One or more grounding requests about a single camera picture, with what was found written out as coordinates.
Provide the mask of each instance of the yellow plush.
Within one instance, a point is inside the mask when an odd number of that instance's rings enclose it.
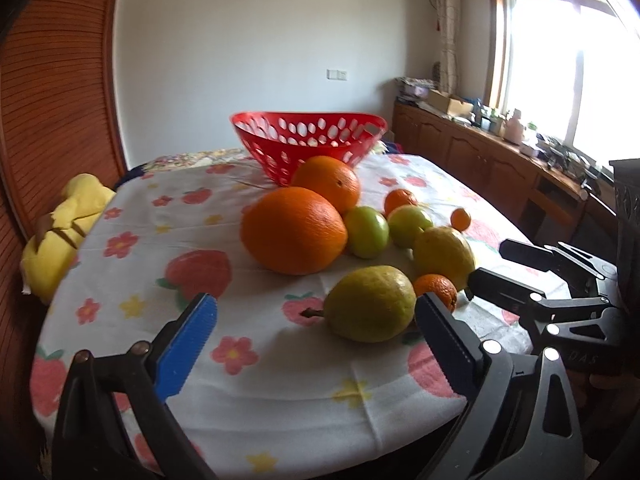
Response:
[[[63,201],[36,223],[36,235],[22,252],[22,275],[31,292],[49,304],[84,237],[115,193],[90,174],[73,177]]]

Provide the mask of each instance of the orange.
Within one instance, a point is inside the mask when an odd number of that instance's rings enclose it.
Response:
[[[451,227],[456,231],[465,231],[469,229],[471,225],[471,215],[466,209],[459,207],[453,213],[451,213]]]
[[[458,292],[456,287],[441,274],[425,274],[414,281],[414,291],[417,298],[427,292],[435,292],[436,296],[450,312],[456,307]]]
[[[330,156],[312,156],[293,174],[290,186],[305,187],[327,199],[344,215],[360,198],[360,181],[341,160]]]
[[[395,189],[385,198],[385,216],[389,218],[391,212],[401,205],[418,205],[418,199],[408,189]]]
[[[303,187],[283,187],[242,216],[240,239],[258,263],[303,276],[323,270],[347,243],[347,228],[328,200]]]

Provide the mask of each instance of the tablecloth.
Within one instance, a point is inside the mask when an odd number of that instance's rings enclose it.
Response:
[[[436,225],[464,206],[478,266],[568,297],[566,284],[502,260],[504,238],[526,238],[484,199],[423,158],[369,155],[356,172],[360,203],[382,209],[412,190]],[[392,244],[375,260],[343,254],[311,276],[261,268],[239,241],[242,212],[274,189],[254,160],[148,173],[126,183],[78,252],[44,323],[31,376],[34,411],[50,437],[74,353],[126,352],[152,340],[198,291],[218,301],[218,324],[183,390],[167,405],[222,479],[301,479],[372,460],[459,414],[453,393],[415,328],[382,344],[331,334],[319,308],[350,270],[389,264],[415,277],[410,252]],[[512,352],[530,341],[517,317],[461,293],[454,315]],[[157,469],[126,396],[116,401],[136,452]]]

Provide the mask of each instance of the cabinet door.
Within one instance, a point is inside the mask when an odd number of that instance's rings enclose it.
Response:
[[[419,155],[418,124],[411,115],[399,111],[394,118],[393,126],[395,141],[398,142],[405,153]]]
[[[535,174],[529,174],[527,160],[500,160],[490,157],[483,197],[514,224],[520,220]]]
[[[418,153],[443,168],[447,162],[447,152],[451,135],[437,124],[422,123],[418,140]]]
[[[447,173],[476,193],[484,189],[484,145],[469,136],[454,134],[447,157]]]

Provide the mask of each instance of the green apple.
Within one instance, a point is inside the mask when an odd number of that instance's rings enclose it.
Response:
[[[349,250],[359,258],[375,258],[389,242],[389,226],[372,207],[354,207],[344,216],[344,225],[349,234]]]
[[[433,222],[426,211],[417,205],[401,205],[388,218],[389,234],[401,249],[413,249],[416,237]]]

